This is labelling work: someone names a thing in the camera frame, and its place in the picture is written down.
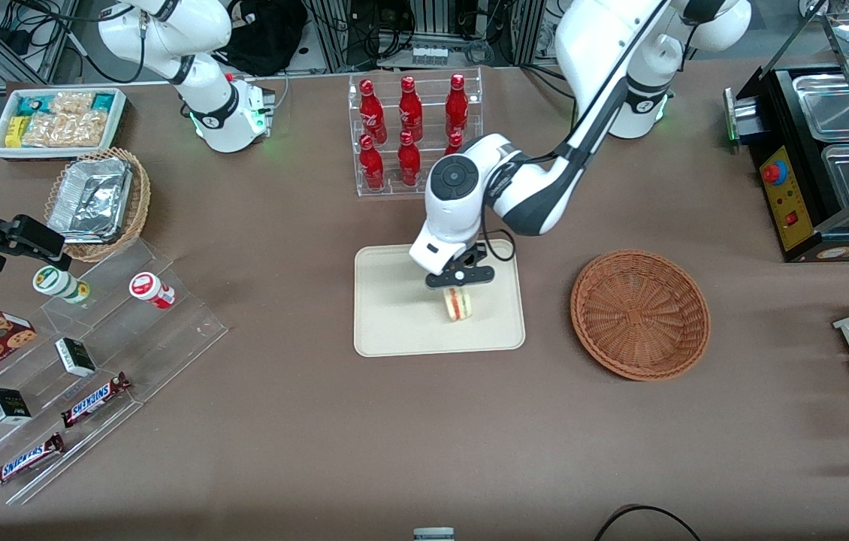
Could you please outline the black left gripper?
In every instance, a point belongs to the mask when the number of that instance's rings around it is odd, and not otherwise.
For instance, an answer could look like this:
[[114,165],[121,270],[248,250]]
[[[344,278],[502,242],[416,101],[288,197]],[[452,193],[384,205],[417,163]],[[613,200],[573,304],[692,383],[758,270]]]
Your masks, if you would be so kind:
[[491,266],[480,266],[488,256],[486,243],[473,244],[460,256],[452,258],[439,274],[428,274],[427,288],[437,290],[446,302],[446,289],[463,288],[473,285],[473,297],[482,291],[482,284],[494,279]]

